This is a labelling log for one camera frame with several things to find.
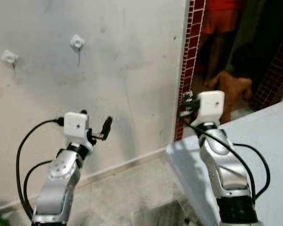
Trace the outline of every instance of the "robotic arm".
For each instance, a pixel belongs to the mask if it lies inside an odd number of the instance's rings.
[[[223,92],[202,92],[197,98],[189,94],[184,97],[183,106],[186,111],[180,113],[181,118],[189,117],[191,126],[209,133],[234,149],[226,133],[217,128],[223,113]],[[251,198],[247,171],[241,161],[216,140],[199,132],[197,136],[200,156],[208,169],[212,190],[219,206],[220,226],[262,226]]]
[[[67,148],[61,149],[50,164],[47,179],[37,197],[32,226],[67,225],[83,161],[93,152],[96,139],[106,140],[111,123],[112,118],[108,117],[102,132],[93,134],[86,111],[65,114],[64,134]]]

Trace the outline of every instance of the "person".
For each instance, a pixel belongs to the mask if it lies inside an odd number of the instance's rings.
[[[216,73],[218,61],[228,37],[236,30],[243,7],[244,0],[207,0],[198,50],[201,50],[210,36],[213,35],[214,40],[204,76],[205,86]]]
[[[263,64],[264,52],[254,43],[247,43],[237,48],[233,54],[232,72],[222,71],[209,83],[209,89],[220,90],[225,93],[224,113],[222,123],[231,120],[233,106],[242,97],[249,100],[252,97],[252,79],[250,74]]]

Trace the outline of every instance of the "tiled floor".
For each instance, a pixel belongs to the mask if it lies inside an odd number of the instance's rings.
[[[185,196],[175,185],[168,164],[164,159],[157,159],[77,188],[68,225],[142,226],[138,218],[149,222],[149,217],[156,218],[159,213],[163,222],[164,211],[178,213],[173,226],[185,225],[183,222],[179,224],[178,219],[189,218],[190,225],[198,221]],[[7,213],[4,217],[12,226],[30,225],[22,210]]]

